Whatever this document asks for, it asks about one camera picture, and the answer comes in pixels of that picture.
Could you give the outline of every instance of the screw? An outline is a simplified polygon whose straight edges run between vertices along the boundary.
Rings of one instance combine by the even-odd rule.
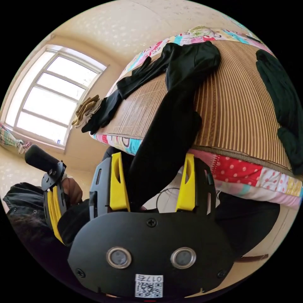
[[[148,227],[155,227],[157,225],[157,221],[155,219],[148,219],[146,224]]]
[[[85,273],[83,270],[81,269],[76,269],[76,274],[80,277],[80,278],[85,278]]]
[[[226,270],[221,270],[221,271],[218,272],[217,277],[219,279],[222,279],[226,276],[226,273],[227,273]]]

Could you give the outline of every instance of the window pane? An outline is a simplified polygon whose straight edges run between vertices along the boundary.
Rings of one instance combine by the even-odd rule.
[[[29,71],[26,73],[25,77],[21,81],[19,87],[17,88],[12,102],[9,106],[9,110],[5,119],[5,122],[8,125],[13,126],[16,120],[16,116],[18,110],[21,106],[22,100],[29,89],[31,83],[39,73],[39,71],[44,67],[44,65],[54,56],[54,53],[51,52],[44,52],[37,61],[32,65]]]
[[[89,86],[97,75],[90,69],[63,57],[56,58],[47,70],[67,77],[85,86]]]
[[[33,87],[23,108],[68,125],[76,106],[75,102],[64,97]]]
[[[17,127],[63,144],[67,128],[21,112]]]
[[[85,89],[75,84],[46,73],[42,74],[37,83],[77,100],[80,100],[83,92],[85,91]]]

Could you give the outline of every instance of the yellow plastic part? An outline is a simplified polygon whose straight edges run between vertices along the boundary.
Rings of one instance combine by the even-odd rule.
[[[177,211],[193,211],[196,198],[194,155],[186,154],[180,191],[176,206]]]
[[[123,173],[122,155],[118,152],[113,154],[111,157],[110,208],[113,211],[124,209],[130,211]]]
[[[50,214],[50,221],[53,227],[55,237],[63,243],[57,227],[58,221],[61,218],[57,186],[53,188],[53,191],[49,191],[47,193],[47,204],[48,204],[48,211]]]

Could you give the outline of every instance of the window frame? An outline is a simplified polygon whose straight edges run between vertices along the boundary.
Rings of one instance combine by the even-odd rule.
[[[70,134],[70,131],[71,131],[71,123],[73,121],[73,118],[75,116],[75,112],[76,110],[78,109],[78,105],[83,102],[83,100],[85,99],[85,97],[87,96],[88,92],[90,91],[90,89],[92,88],[92,86],[96,83],[96,81],[99,79],[99,77],[103,74],[103,72],[106,70],[107,66],[106,65],[103,65],[102,63],[99,62],[99,65],[100,67],[102,68],[99,68],[99,67],[96,67],[94,66],[93,64],[87,62],[86,60],[83,60],[81,59],[80,57],[77,57],[76,55],[74,54],[69,54],[68,52],[66,51],[62,51],[63,50],[70,50],[72,52],[76,52],[76,53],[79,53],[73,49],[67,49],[65,47],[60,47],[60,46],[57,46],[57,45],[46,45],[43,49],[41,49],[38,54],[36,54],[36,56],[34,56],[34,58],[30,61],[30,66],[27,68],[26,72],[21,76],[19,75],[17,77],[17,80],[16,80],[16,83],[13,85],[12,87],[12,90],[11,90],[11,93],[9,93],[7,99],[6,99],[6,102],[9,102],[9,105],[6,106],[6,104],[3,105],[3,112],[2,112],[2,115],[1,115],[1,121],[3,121],[3,123],[5,124],[5,126],[12,131],[12,133],[16,133],[16,134],[19,134],[21,135],[22,137],[25,136],[26,138],[29,139],[29,141],[38,141],[39,143],[44,143],[44,144],[47,144],[49,146],[54,146],[58,149],[65,149],[66,147],[66,144],[67,144],[67,141],[68,141],[68,137],[69,137],[69,134]],[[6,116],[7,116],[7,113],[9,111],[9,108],[10,108],[10,105],[11,105],[11,102],[15,96],[15,93],[17,92],[17,89],[19,87],[19,85],[21,84],[21,82],[24,80],[25,76],[27,75],[27,73],[30,71],[30,69],[32,68],[32,66],[34,65],[34,63],[45,53],[45,52],[52,52],[54,53],[55,55],[43,66],[43,68],[37,73],[37,75],[35,76],[35,78],[33,79],[32,83],[30,84],[28,90],[26,91],[26,94],[24,95],[22,101],[21,101],[21,104],[19,106],[19,109],[18,109],[18,112],[17,112],[17,116],[16,116],[16,119],[15,119],[15,122],[14,122],[14,125],[9,125],[5,122],[6,120]],[[88,87],[86,87],[85,85],[82,85],[74,80],[71,80],[67,77],[64,77],[62,75],[59,75],[57,73],[54,73],[54,72],[51,72],[51,71],[48,71],[47,68],[58,58],[58,57],[62,57],[62,58],[65,58],[67,60],[70,60],[72,62],[75,62],[85,68],[88,68],[90,69],[91,71],[95,72],[96,73],[96,76],[95,78],[91,81],[91,83],[89,84]],[[69,83],[72,83],[72,84],[75,84],[81,88],[84,89],[84,92],[82,93],[81,97],[79,100],[77,99],[74,99],[70,96],[66,96],[60,92],[57,92],[55,90],[52,90],[50,88],[47,88],[47,87],[44,87],[40,84],[38,84],[38,80],[40,79],[40,77],[43,75],[43,73],[46,73],[46,74],[49,74],[49,75],[52,75],[52,76],[55,76],[55,77],[58,77],[62,80],[65,80],[65,81],[68,81]],[[31,112],[31,111],[28,111],[26,109],[23,109],[23,106],[25,105],[25,102],[27,100],[27,97],[29,96],[29,93],[31,91],[31,89],[33,87],[38,87],[40,89],[44,89],[48,92],[52,92],[52,93],[55,93],[56,95],[58,96],[62,96],[68,100],[71,100],[72,102],[76,103],[77,106],[73,112],[73,115],[70,119],[70,122],[68,125],[66,124],[63,124],[61,122],[58,122],[58,121],[55,121],[55,120],[52,120],[52,119],[49,119],[47,117],[44,117],[42,115],[39,115],[39,114],[36,114],[34,112]],[[18,123],[18,120],[19,120],[19,117],[20,117],[20,114],[21,112],[24,112],[24,113],[27,113],[27,114],[30,114],[30,115],[33,115],[37,118],[41,118],[45,121],[49,121],[49,122],[52,122],[52,123],[55,123],[57,125],[61,125],[63,127],[66,127],[67,130],[66,130],[66,133],[65,133],[65,137],[64,137],[64,140],[63,140],[63,143],[62,144],[58,144],[46,137],[43,137],[43,136],[40,136],[40,135],[37,135],[35,133],[32,133],[32,132],[29,132],[29,131],[26,131],[22,128],[19,128],[17,127],[17,123]]]

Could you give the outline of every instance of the bamboo mat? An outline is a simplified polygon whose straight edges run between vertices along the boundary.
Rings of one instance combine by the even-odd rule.
[[[291,174],[291,166],[277,136],[272,100],[256,68],[257,47],[225,40],[212,43],[221,53],[219,69],[195,94],[202,117],[194,149],[233,157]],[[145,136],[167,93],[165,74],[140,87],[124,100],[108,126],[98,133],[123,137]]]

